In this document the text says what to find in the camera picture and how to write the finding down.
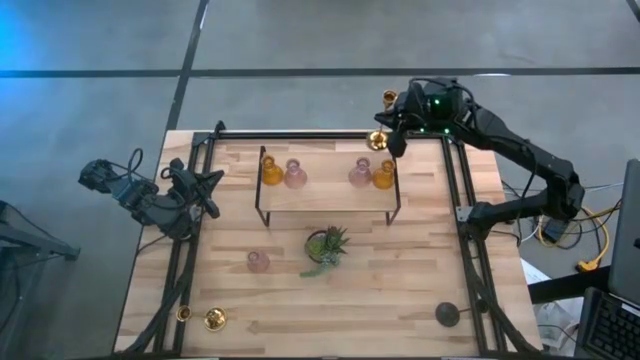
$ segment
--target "concrete floor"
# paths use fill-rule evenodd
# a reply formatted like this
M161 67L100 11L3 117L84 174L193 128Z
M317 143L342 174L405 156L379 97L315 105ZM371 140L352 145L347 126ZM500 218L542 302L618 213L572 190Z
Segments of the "concrete floor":
M1 2L0 70L180 69L198 3ZM619 0L212 0L193 67L637 66L639 34ZM191 79L178 128L213 128L220 119L231 129L372 128L382 90L404 89L406 81ZM585 185L622 181L626 160L640 154L640 76L460 82L514 131L573 161ZM87 161L126 162L135 147L145 151L141 173L151 176L177 83L0 79L0 198L82 247L77 262L47 265L24 334L26 358L110 352L140 226L77 177ZM503 178L522 187L528 175L498 161ZM601 209L620 193L590 194L586 204ZM556 277L596 246L592 236L571 252L530 241L521 254Z

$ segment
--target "wooden tabletop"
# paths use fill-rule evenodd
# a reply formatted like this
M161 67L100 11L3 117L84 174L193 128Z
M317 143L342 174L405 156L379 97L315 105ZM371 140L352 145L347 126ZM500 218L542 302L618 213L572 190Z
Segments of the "wooden tabletop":
M187 163L192 135L167 133L158 171L175 157ZM477 355L469 312L453 328L439 325L434 316L440 302L469 307L439 140L410 140L405 156L397 159L402 208L391 226L385 225L383 213L305 211L273 213L265 228L255 210L261 145L268 152L327 154L329 159L336 153L368 152L363 141L354 140L216 142L213 169L226 172L213 193L221 216L203 218L190 305L196 316L222 307L229 320L216 333L207 331L202 319L189 320L183 356ZM493 153L467 147L467 155L478 200L503 201ZM464 194L457 162L456 171ZM161 191L170 186L156 179ZM304 253L307 236L328 225L348 228L348 255L327 274L300 278L301 271L315 265ZM159 235L156 228L145 228L141 246ZM162 241L138 256L116 351L131 344L157 310L170 244ZM501 307L527 340L541 347L514 239L492 234L487 248ZM252 250L268 254L266 273L247 269ZM488 315L484 320L490 348L495 348Z

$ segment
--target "gold cup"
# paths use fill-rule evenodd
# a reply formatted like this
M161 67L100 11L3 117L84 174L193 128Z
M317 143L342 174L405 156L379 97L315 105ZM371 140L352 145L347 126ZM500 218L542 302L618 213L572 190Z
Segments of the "gold cup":
M384 109L388 110L390 107L392 107L396 102L396 99L398 99L398 94L395 91L385 90L382 93L382 104L384 105Z
M223 308L211 308L204 315L204 327L211 332L219 331L226 324L227 312Z
M186 322L191 319L192 315L193 312L188 305L182 305L178 308L178 311L176 311L176 319L180 322Z
M209 309L204 316L194 315L187 305L180 306L176 311L176 319L180 322L187 322L192 317L203 318L205 329L211 332L219 331L227 324L227 312L220 307Z
M367 146L373 151L380 151L387 148L389 135L382 130L374 130L367 134Z

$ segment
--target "green plant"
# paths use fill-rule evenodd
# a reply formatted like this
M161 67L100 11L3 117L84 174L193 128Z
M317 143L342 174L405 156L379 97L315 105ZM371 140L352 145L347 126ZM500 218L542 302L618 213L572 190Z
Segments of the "green plant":
M305 271L300 273L301 277L314 277L318 276L332 266L340 265L340 256L347 254L342 248L349 238L344 238L344 233L347 229L337 228L330 226L323 237L311 238L305 243L305 250L307 254L314 260L319 262L316 269Z

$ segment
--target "black puck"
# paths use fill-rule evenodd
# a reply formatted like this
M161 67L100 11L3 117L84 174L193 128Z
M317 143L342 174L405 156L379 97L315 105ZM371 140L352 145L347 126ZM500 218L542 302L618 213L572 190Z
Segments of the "black puck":
M460 321L460 310L452 303L441 303L436 307L436 319L442 326L454 327Z

